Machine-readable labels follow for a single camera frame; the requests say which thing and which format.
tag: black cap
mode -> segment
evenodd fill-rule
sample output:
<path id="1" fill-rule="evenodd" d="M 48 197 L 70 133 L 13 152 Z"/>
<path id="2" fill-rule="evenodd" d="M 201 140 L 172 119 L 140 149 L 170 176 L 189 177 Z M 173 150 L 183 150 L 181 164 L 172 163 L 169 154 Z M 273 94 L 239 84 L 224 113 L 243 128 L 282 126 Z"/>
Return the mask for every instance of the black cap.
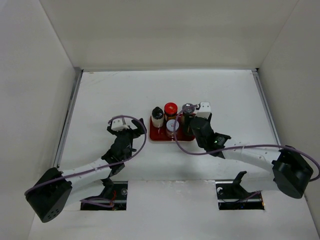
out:
<path id="1" fill-rule="evenodd" d="M 154 119 L 162 119 L 163 116 L 164 111 L 160 107 L 157 106 L 152 110 L 152 117 Z"/>

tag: red lid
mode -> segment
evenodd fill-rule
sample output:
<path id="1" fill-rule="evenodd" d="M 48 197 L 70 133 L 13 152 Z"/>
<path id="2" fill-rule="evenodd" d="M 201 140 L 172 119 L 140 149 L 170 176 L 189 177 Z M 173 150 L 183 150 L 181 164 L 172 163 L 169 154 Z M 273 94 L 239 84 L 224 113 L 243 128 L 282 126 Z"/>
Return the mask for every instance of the red lid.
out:
<path id="1" fill-rule="evenodd" d="M 169 115 L 176 114 L 178 111 L 178 106 L 173 102 L 168 102 L 166 105 L 164 105 L 164 111 Z"/>

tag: small bottle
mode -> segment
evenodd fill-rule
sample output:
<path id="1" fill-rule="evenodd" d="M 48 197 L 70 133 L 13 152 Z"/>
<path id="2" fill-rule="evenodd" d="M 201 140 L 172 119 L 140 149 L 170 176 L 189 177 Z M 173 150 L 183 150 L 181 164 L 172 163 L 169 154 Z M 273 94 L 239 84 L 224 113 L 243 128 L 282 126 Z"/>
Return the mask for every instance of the small bottle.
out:
<path id="1" fill-rule="evenodd" d="M 178 106 L 173 102 L 168 102 L 164 106 L 164 119 L 169 121 L 171 119 L 176 119 L 178 112 Z"/>
<path id="2" fill-rule="evenodd" d="M 164 111 L 160 107 L 155 107 L 151 113 L 152 125 L 155 128 L 161 128 L 164 125 Z"/>
<path id="3" fill-rule="evenodd" d="M 192 106 L 191 103 L 186 103 L 182 106 L 182 110 L 183 110 L 183 113 L 182 113 L 182 117 L 181 117 L 181 123 L 182 123 L 182 125 L 184 125 L 185 118 L 191 116 L 195 112 L 196 107 Z"/>
<path id="4" fill-rule="evenodd" d="M 175 125 L 175 119 L 171 119 L 166 122 L 166 135 L 173 139 L 174 138 L 174 126 L 175 126 L 175 131 L 177 132 L 179 129 L 179 122 L 176 122 Z"/>

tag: white wall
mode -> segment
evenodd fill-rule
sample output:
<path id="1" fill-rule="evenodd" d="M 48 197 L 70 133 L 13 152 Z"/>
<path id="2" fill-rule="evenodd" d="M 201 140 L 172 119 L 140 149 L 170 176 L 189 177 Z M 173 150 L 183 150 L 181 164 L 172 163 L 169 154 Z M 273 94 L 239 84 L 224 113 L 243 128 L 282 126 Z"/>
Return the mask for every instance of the white wall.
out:
<path id="1" fill-rule="evenodd" d="M 300 0 L 260 70 L 281 142 L 320 160 L 320 1 Z M 320 230 L 320 181 L 308 204 Z"/>
<path id="2" fill-rule="evenodd" d="M 74 66 L 258 68 L 297 0 L 41 0 Z"/>
<path id="3" fill-rule="evenodd" d="M 75 71 L 38 0 L 0 7 L 0 239 L 25 240 L 24 191 L 52 162 Z"/>

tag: wire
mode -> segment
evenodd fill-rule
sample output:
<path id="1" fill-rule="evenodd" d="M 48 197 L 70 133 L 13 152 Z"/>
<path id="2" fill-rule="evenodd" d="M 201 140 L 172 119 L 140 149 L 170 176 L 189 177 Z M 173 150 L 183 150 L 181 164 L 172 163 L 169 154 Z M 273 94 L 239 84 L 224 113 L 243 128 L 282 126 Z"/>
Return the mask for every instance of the wire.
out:
<path id="1" fill-rule="evenodd" d="M 117 197 L 117 192 L 116 192 L 116 190 L 114 190 L 114 191 L 113 191 L 113 198 L 111 198 L 111 201 L 112 201 L 112 202 L 115 202 L 116 197 Z"/>
<path id="2" fill-rule="evenodd" d="M 246 198 L 241 198 L 237 201 L 225 201 L 225 199 L 220 199 L 222 201 L 224 201 L 227 204 L 236 204 L 236 203 L 243 203 L 243 202 L 247 202 L 249 199 L 253 198 L 255 195 L 260 194 L 262 191 L 255 191 L 254 193 L 252 193 L 250 196 L 246 197 Z"/>
<path id="3" fill-rule="evenodd" d="M 243 199 L 239 199 L 238 201 L 235 201 L 234 203 L 243 203 L 248 201 L 249 199 L 253 198 L 256 195 L 259 195 L 261 193 L 261 191 L 255 191 L 254 193 L 252 193 L 250 196 L 243 198 Z"/>
<path id="4" fill-rule="evenodd" d="M 101 203 L 98 203 L 98 202 L 95 202 L 94 200 L 107 200 L 110 202 L 110 205 L 106 205 L 106 204 L 101 204 Z M 82 199 L 80 200 L 81 203 L 83 204 L 91 204 L 91 205 L 96 205 L 96 206 L 99 206 L 99 207 L 103 207 L 103 208 L 113 208 L 115 206 L 115 203 L 113 202 L 113 200 L 109 200 L 107 198 L 103 198 L 103 197 L 92 197 L 92 198 L 87 198 L 87 199 Z"/>
<path id="5" fill-rule="evenodd" d="M 191 105 L 191 106 L 186 106 L 185 108 L 193 108 L 196 107 L 197 105 Z M 194 156 L 202 156 L 202 155 L 207 155 L 207 154 L 215 154 L 215 153 L 219 153 L 222 151 L 226 151 L 226 150 L 233 150 L 233 149 L 252 149 L 252 148 L 279 148 L 279 149 L 284 149 L 284 150 L 288 150 L 288 151 L 292 151 L 292 152 L 296 152 L 302 156 L 305 156 L 307 159 L 309 159 L 310 161 L 312 161 L 314 163 L 314 165 L 317 167 L 318 169 L 318 175 L 312 179 L 310 179 L 310 182 L 313 182 L 315 180 L 320 179 L 320 164 L 310 155 L 295 149 L 293 147 L 289 147 L 289 146 L 282 146 L 282 145 L 276 145 L 276 144 L 256 144 L 256 145 L 245 145 L 245 146 L 231 146 L 231 147 L 225 147 L 222 149 L 217 149 L 217 150 L 213 150 L 213 151 L 208 151 L 208 152 L 201 152 L 201 153 L 197 153 L 197 152 L 189 152 L 187 150 L 185 150 L 181 144 L 179 143 L 178 139 L 177 139 L 177 132 L 176 132 L 176 125 L 178 122 L 178 118 L 180 117 L 180 115 L 183 113 L 183 109 L 177 114 L 175 121 L 174 121 L 174 125 L 173 125 L 173 136 L 174 136 L 174 141 L 176 142 L 177 146 L 186 154 L 189 155 L 194 155 Z"/>
<path id="6" fill-rule="evenodd" d="M 42 183 L 40 183 L 40 184 L 37 184 L 37 185 L 29 188 L 27 191 L 25 191 L 24 195 L 26 196 L 28 193 L 30 193 L 30 192 L 38 189 L 38 188 L 41 188 L 41 187 L 46 186 L 46 185 L 48 185 L 48 184 L 52 184 L 52 183 L 58 182 L 58 181 L 60 181 L 60 180 L 64 180 L 64 179 L 72 178 L 72 177 L 77 177 L 77 176 L 81 176 L 81 175 L 84 175 L 84 174 L 89 174 L 89 173 L 92 173 L 92 172 L 94 172 L 94 171 L 96 171 L 96 170 L 99 170 L 99 169 L 104 169 L 104 168 L 111 167 L 111 166 L 114 166 L 114 165 L 123 164 L 123 163 L 128 162 L 129 160 L 133 159 L 135 156 L 137 156 L 137 155 L 141 152 L 141 150 L 144 148 L 144 146 L 146 145 L 146 142 L 147 142 L 147 129 L 146 129 L 145 125 L 144 125 L 140 120 L 138 120 L 137 118 L 135 118 L 135 117 L 133 117 L 133 116 L 127 116 L 127 115 L 114 116 L 113 118 L 111 118 L 111 119 L 108 121 L 108 124 L 111 124 L 113 120 L 115 120 L 115 119 L 120 119 L 120 118 L 133 119 L 133 120 L 137 121 L 137 122 L 142 126 L 142 128 L 143 128 L 143 131 L 144 131 L 144 141 L 143 141 L 142 146 L 140 147 L 140 149 L 139 149 L 133 156 L 131 156 L 131 157 L 129 157 L 128 159 L 125 159 L 125 160 L 123 160 L 123 161 L 106 164 L 106 165 L 99 166 L 99 167 L 94 168 L 94 169 L 90 169 L 90 170 L 86 170 L 86 171 L 81 171 L 81 172 L 69 174 L 69 175 L 66 175 L 66 176 L 57 177 L 57 178 L 54 178 L 54 179 L 51 179 L 51 180 L 42 182 Z"/>

